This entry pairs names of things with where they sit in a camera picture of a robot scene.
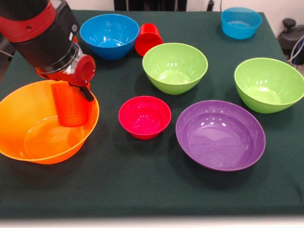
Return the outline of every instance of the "plastic bowl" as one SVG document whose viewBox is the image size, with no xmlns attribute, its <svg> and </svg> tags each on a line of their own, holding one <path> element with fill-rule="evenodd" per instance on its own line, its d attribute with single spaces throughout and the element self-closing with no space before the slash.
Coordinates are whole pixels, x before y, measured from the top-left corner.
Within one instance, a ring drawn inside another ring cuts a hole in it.
<svg viewBox="0 0 304 228">
<path fill-rule="evenodd" d="M 188 107 L 177 120 L 176 136 L 190 158 L 216 171 L 238 171 L 253 165 L 266 145 L 256 118 L 225 101 L 202 101 Z"/>
<path fill-rule="evenodd" d="M 137 96 L 121 106 L 118 120 L 131 135 L 148 140 L 159 135 L 169 125 L 171 110 L 161 99 Z"/>
<path fill-rule="evenodd" d="M 234 39 L 252 37 L 262 23 L 262 17 L 252 9 L 233 7 L 221 14 L 223 32 Z"/>
<path fill-rule="evenodd" d="M 136 21 L 119 14 L 93 17 L 80 28 L 80 36 L 89 48 L 106 60 L 123 58 L 134 46 L 138 34 Z"/>
<path fill-rule="evenodd" d="M 58 123 L 51 80 L 17 89 L 0 102 L 0 153 L 40 164 L 62 162 L 73 156 L 93 131 L 99 117 L 95 99 L 88 122 L 79 127 Z"/>
<path fill-rule="evenodd" d="M 166 43 L 151 48 L 142 59 L 150 81 L 162 92 L 178 95 L 192 89 L 205 75 L 205 55 L 187 44 Z"/>
<path fill-rule="evenodd" d="M 291 65 L 272 58 L 252 58 L 234 72 L 237 92 L 258 113 L 284 110 L 304 96 L 304 78 Z"/>
</svg>

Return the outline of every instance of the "green bowl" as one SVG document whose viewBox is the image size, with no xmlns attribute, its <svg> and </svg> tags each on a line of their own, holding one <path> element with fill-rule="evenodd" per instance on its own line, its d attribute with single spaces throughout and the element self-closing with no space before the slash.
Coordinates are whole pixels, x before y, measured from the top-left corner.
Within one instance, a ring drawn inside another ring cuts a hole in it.
<svg viewBox="0 0 304 228">
<path fill-rule="evenodd" d="M 304 96 L 304 78 L 291 65 L 272 58 L 252 58 L 234 72 L 237 92 L 258 113 L 282 111 Z"/>
<path fill-rule="evenodd" d="M 166 43 L 151 48 L 142 59 L 150 81 L 166 94 L 192 89 L 208 69 L 204 54 L 187 44 Z"/>
</svg>

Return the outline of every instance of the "pink bowl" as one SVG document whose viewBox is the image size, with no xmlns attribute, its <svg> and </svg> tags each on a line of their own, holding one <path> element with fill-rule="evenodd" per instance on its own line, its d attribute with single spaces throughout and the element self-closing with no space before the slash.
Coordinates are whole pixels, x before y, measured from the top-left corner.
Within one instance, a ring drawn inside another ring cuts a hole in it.
<svg viewBox="0 0 304 228">
<path fill-rule="evenodd" d="M 169 125 L 171 110 L 161 99 L 137 96 L 121 106 L 118 120 L 131 135 L 148 140 L 159 135 Z"/>
</svg>

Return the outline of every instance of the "white wall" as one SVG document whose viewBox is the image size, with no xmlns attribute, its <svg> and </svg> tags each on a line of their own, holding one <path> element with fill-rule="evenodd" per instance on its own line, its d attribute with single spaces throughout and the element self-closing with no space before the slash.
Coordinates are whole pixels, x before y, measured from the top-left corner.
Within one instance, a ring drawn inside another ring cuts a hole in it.
<svg viewBox="0 0 304 228">
<path fill-rule="evenodd" d="M 66 0 L 73 10 L 114 10 L 114 0 Z"/>
<path fill-rule="evenodd" d="M 188 0 L 187 11 L 205 11 L 209 0 Z M 214 0 L 213 11 L 219 11 L 220 0 Z M 264 12 L 276 36 L 284 29 L 282 20 L 293 18 L 297 24 L 304 24 L 304 0 L 223 0 L 222 10 L 230 7 L 247 7 Z"/>
</svg>

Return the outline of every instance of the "bowl rim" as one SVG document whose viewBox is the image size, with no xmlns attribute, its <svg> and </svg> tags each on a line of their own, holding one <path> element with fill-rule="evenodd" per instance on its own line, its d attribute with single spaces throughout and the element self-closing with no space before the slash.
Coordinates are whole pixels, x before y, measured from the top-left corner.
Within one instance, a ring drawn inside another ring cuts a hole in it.
<svg viewBox="0 0 304 228">
<path fill-rule="evenodd" d="M 98 17 L 102 17 L 102 16 L 115 16 L 115 17 L 116 17 L 116 16 L 119 16 L 119 17 L 124 17 L 124 18 L 127 18 L 127 19 L 133 21 L 133 22 L 135 23 L 135 25 L 137 26 L 137 33 L 136 33 L 135 37 L 134 37 L 133 39 L 131 39 L 130 41 L 128 41 L 127 43 L 124 43 L 124 44 L 122 44 L 122 45 L 120 45 L 120 46 L 113 46 L 113 47 L 102 47 L 102 46 L 97 46 L 97 45 L 95 45 L 95 44 L 91 44 L 90 42 L 86 41 L 86 39 L 84 39 L 84 38 L 83 38 L 83 35 L 82 35 L 82 28 L 83 28 L 83 26 L 84 26 L 86 23 L 88 23 L 89 21 L 91 21 L 91 20 L 93 20 L 93 19 L 95 19 L 95 18 L 98 18 Z M 123 47 L 123 46 L 125 46 L 125 45 L 128 45 L 128 44 L 132 43 L 133 41 L 135 41 L 135 40 L 137 39 L 137 37 L 138 37 L 138 35 L 139 35 L 139 25 L 138 25 L 138 23 L 137 23 L 134 19 L 132 19 L 132 18 L 130 18 L 130 17 L 128 17 L 128 16 L 125 16 L 125 15 L 122 15 L 122 14 L 118 14 L 118 13 L 106 13 L 106 14 L 101 14 L 101 15 L 94 16 L 94 17 L 89 18 L 88 20 L 86 20 L 86 21 L 81 25 L 79 34 L 80 34 L 81 39 L 82 39 L 85 43 L 87 43 L 87 44 L 89 44 L 89 45 L 92 45 L 93 47 L 96 47 L 96 48 L 98 48 L 98 47 L 99 47 L 99 48 L 119 48 L 119 47 Z"/>
<path fill-rule="evenodd" d="M 42 83 L 45 83 L 45 84 L 55 84 L 55 83 L 67 83 L 67 82 L 64 82 L 64 81 L 53 81 L 53 80 L 42 80 L 42 81 L 37 81 L 37 82 L 33 82 L 33 83 L 30 83 L 30 84 L 27 84 L 27 85 L 24 85 L 16 90 L 14 90 L 13 92 L 11 92 L 10 94 L 8 94 L 5 98 L 3 98 L 0 103 L 2 101 L 4 101 L 5 99 L 8 99 L 10 98 L 15 92 L 21 90 L 21 89 L 24 89 L 28 86 L 31 86 L 33 84 L 42 84 Z M 61 152 L 61 153 L 58 153 L 56 155 L 52 155 L 52 156 L 49 156 L 49 157 L 45 157 L 45 158 L 36 158 L 36 159 L 24 159 L 24 158 L 17 158 L 17 157 L 14 157 L 14 156 L 11 156 L 11 155 L 7 155 L 6 153 L 4 153 L 2 150 L 0 150 L 0 153 L 2 153 L 4 156 L 6 157 L 9 157 L 9 158 L 12 158 L 12 159 L 15 159 L 15 160 L 19 160 L 19 161 L 25 161 L 25 162 L 38 162 L 38 161 L 44 161 L 44 160 L 48 160 L 48 159 L 52 159 L 52 158 L 55 158 L 55 157 L 58 157 L 60 155 L 63 155 L 73 149 L 75 149 L 76 147 L 78 147 L 79 145 L 83 144 L 85 142 L 85 140 L 89 137 L 89 135 L 92 133 L 92 131 L 95 129 L 96 125 L 97 125 L 97 122 L 98 122 L 98 119 L 99 119 L 99 103 L 98 103 L 98 100 L 96 99 L 95 95 L 91 92 L 92 96 L 94 97 L 95 99 L 95 102 L 96 102 L 96 107 L 97 107 L 97 118 L 92 126 L 92 129 L 85 135 L 85 137 L 80 140 L 76 145 L 72 146 L 71 148 Z"/>
<path fill-rule="evenodd" d="M 206 69 L 203 71 L 203 73 L 201 74 L 201 76 L 199 76 L 197 79 L 194 79 L 194 80 L 192 80 L 192 81 L 190 81 L 190 82 L 187 82 L 187 83 L 170 84 L 170 83 L 165 83 L 165 82 L 162 82 L 162 81 L 157 80 L 156 78 L 152 77 L 152 76 L 147 72 L 147 70 L 146 70 L 146 68 L 145 68 L 144 62 L 145 62 L 146 56 L 148 55 L 148 53 L 149 53 L 150 51 L 152 51 L 152 50 L 155 49 L 155 48 L 159 48 L 160 46 L 165 46 L 165 45 L 178 45 L 178 46 L 181 45 L 181 46 L 187 46 L 187 47 L 189 47 L 189 48 L 192 48 L 192 49 L 196 50 L 198 53 L 201 54 L 201 56 L 202 56 L 203 59 L 205 60 L 205 62 L 206 62 Z M 204 77 L 204 75 L 206 74 L 206 72 L 207 72 L 207 70 L 208 70 L 208 66 L 209 66 L 209 65 L 208 65 L 208 60 L 207 60 L 206 56 L 205 56 L 200 50 L 198 50 L 196 47 L 193 47 L 193 46 L 188 45 L 188 44 L 183 44 L 183 43 L 163 43 L 163 44 L 156 45 L 156 46 L 152 47 L 149 51 L 147 51 L 146 54 L 145 54 L 145 55 L 143 56 L 143 58 L 142 58 L 142 67 L 143 67 L 145 73 L 148 75 L 148 77 L 152 78 L 153 80 L 155 80 L 155 81 L 157 81 L 157 82 L 159 82 L 159 83 L 161 83 L 161 84 L 163 84 L 163 85 L 168 85 L 168 86 L 181 86 L 181 85 L 184 86 L 184 85 L 189 85 L 189 84 L 191 84 L 191 83 L 198 82 L 198 81 L 200 81 L 200 80 Z"/>
<path fill-rule="evenodd" d="M 163 128 L 161 128 L 160 130 L 158 130 L 158 131 L 156 131 L 156 132 L 154 132 L 154 133 L 150 133 L 150 134 L 139 134 L 139 133 L 136 133 L 136 132 L 133 132 L 133 131 L 130 131 L 129 129 L 127 129 L 123 124 L 122 124 L 122 122 L 121 122 L 121 109 L 122 109 L 122 107 L 124 107 L 125 105 L 127 105 L 131 100 L 135 100 L 135 99 L 138 99 L 138 98 L 140 98 L 140 97 L 147 97 L 147 98 L 152 98 L 152 99 L 154 99 L 154 100 L 159 100 L 159 101 L 161 101 L 163 104 L 165 104 L 165 106 L 166 106 L 166 108 L 167 108 L 167 110 L 169 111 L 169 114 L 170 114 L 170 116 L 169 116 L 169 120 L 168 120 L 168 122 L 165 124 L 165 126 L 163 127 Z M 120 125 L 127 131 L 127 132 L 129 132 L 130 134 L 134 134 L 134 135 L 144 135 L 144 136 L 148 136 L 148 135 L 154 135 L 154 134 L 159 134 L 159 133 L 161 133 L 162 131 L 164 131 L 167 127 L 168 127 L 168 125 L 169 125 L 169 123 L 171 122 L 171 118 L 172 118 L 172 113 L 171 113 L 171 109 L 170 109 L 170 107 L 167 105 L 167 103 L 166 102 L 164 102 L 163 100 L 161 100 L 161 99 L 159 99 L 159 98 L 157 98 L 157 97 L 155 97 L 155 96 L 135 96 L 135 97 L 132 97 L 131 99 L 129 99 L 129 100 L 127 100 L 126 102 L 124 102 L 123 104 L 122 104 L 122 106 L 119 108 L 119 111 L 118 111 L 118 121 L 119 121 L 119 123 L 120 123 Z"/>
<path fill-rule="evenodd" d="M 238 26 L 235 26 L 235 25 L 230 25 L 230 24 L 223 18 L 223 13 L 224 13 L 224 12 L 227 13 L 227 11 L 228 11 L 228 10 L 231 10 L 231 9 L 246 9 L 246 10 L 248 10 L 248 11 L 251 11 L 251 12 L 253 12 L 253 13 L 256 13 L 256 15 L 258 15 L 260 21 L 259 21 L 259 23 L 258 23 L 257 25 L 255 25 L 255 26 L 253 26 L 253 27 L 250 27 L 250 28 L 243 28 L 243 27 L 238 27 Z M 222 21 L 224 21 L 225 23 L 227 23 L 229 26 L 234 27 L 234 28 L 237 28 L 237 29 L 243 29 L 243 30 L 258 28 L 258 27 L 262 24 L 262 21 L 263 21 L 262 16 L 261 16 L 258 12 L 254 11 L 253 9 L 246 8 L 246 7 L 231 7 L 231 8 L 225 9 L 225 10 L 221 13 L 220 17 L 221 17 Z"/>
<path fill-rule="evenodd" d="M 210 167 L 210 166 L 207 166 L 205 164 L 202 164 L 202 162 L 198 161 L 197 159 L 193 158 L 191 156 L 191 154 L 189 154 L 187 152 L 187 150 L 185 150 L 185 148 L 182 146 L 181 144 L 181 139 L 179 138 L 178 134 L 177 134 L 177 127 L 179 125 L 179 122 L 180 122 L 180 119 L 181 119 L 181 116 L 184 114 L 184 112 L 186 112 L 188 109 L 190 109 L 191 107 L 193 106 L 196 106 L 196 105 L 199 105 L 201 103 L 210 103 L 210 102 L 216 102 L 216 103 L 225 103 L 227 105 L 230 105 L 230 106 L 233 106 L 233 107 L 236 107 L 237 109 L 241 110 L 242 112 L 248 114 L 250 117 L 252 117 L 252 119 L 257 123 L 261 133 L 262 133 L 262 136 L 263 136 L 263 139 L 264 139 L 264 145 L 263 145 L 263 149 L 261 151 L 261 154 L 253 161 L 251 162 L 250 164 L 244 166 L 244 167 L 241 167 L 241 168 L 237 168 L 237 169 L 221 169 L 221 168 L 214 168 L 214 167 Z M 190 106 L 188 106 L 184 111 L 181 112 L 181 114 L 179 115 L 177 121 L 176 121 L 176 125 L 175 125 L 175 135 L 176 135 L 176 138 L 177 138 L 177 141 L 180 145 L 180 147 L 183 149 L 183 151 L 191 158 L 193 159 L 197 164 L 201 165 L 201 166 L 204 166 L 208 169 L 211 169 L 211 170 L 215 170 L 215 171 L 222 171 L 222 172 L 233 172 L 233 171 L 239 171 L 239 170 L 244 170 L 252 165 L 254 165 L 255 163 L 257 163 L 258 160 L 260 160 L 260 158 L 263 156 L 264 152 L 265 152 L 265 148 L 266 148 L 266 136 L 265 136 L 265 132 L 264 132 L 264 129 L 262 127 L 262 125 L 260 124 L 260 122 L 249 112 L 247 111 L 245 108 L 237 105 L 237 104 L 234 104 L 234 103 L 231 103 L 231 102 L 227 102 L 227 101 L 222 101 L 222 100 L 205 100 L 205 101 L 199 101 L 199 102 L 196 102 Z"/>
<path fill-rule="evenodd" d="M 281 104 L 274 104 L 274 103 L 263 102 L 263 101 L 257 100 L 256 98 L 254 98 L 254 97 L 248 95 L 248 94 L 239 86 L 238 81 L 237 81 L 237 76 L 236 76 L 236 74 L 237 74 L 237 70 L 239 69 L 239 67 L 240 67 L 243 63 L 248 62 L 248 61 L 257 60 L 257 59 L 266 59 L 266 60 L 270 60 L 270 61 L 275 61 L 275 62 L 279 62 L 279 63 L 281 63 L 281 64 L 283 64 L 283 65 L 285 65 L 285 66 L 288 66 L 288 67 L 291 68 L 293 71 L 295 71 L 295 72 L 299 75 L 300 78 L 302 78 L 302 81 L 303 81 L 303 83 L 304 83 L 304 76 L 302 76 L 302 74 L 301 74 L 298 70 L 296 70 L 296 69 L 293 68 L 291 65 L 289 65 L 289 64 L 287 64 L 287 63 L 285 63 L 285 62 L 283 62 L 283 61 L 280 61 L 280 60 L 274 59 L 274 58 L 267 58 L 267 57 L 250 58 L 250 59 L 247 59 L 247 60 L 241 62 L 241 63 L 237 66 L 237 68 L 235 69 L 235 71 L 234 71 L 234 80 L 235 80 L 235 83 L 236 83 L 237 87 L 238 87 L 244 94 L 246 94 L 246 95 L 249 96 L 251 99 L 253 99 L 253 100 L 257 101 L 257 102 L 260 102 L 260 103 L 265 104 L 265 105 L 274 105 L 274 106 L 293 105 L 293 104 L 295 104 L 296 102 L 300 101 L 300 100 L 304 97 L 304 90 L 303 90 L 302 95 L 301 95 L 298 99 L 296 99 L 296 100 L 294 100 L 294 101 L 292 101 L 292 102 L 281 103 Z"/>
</svg>

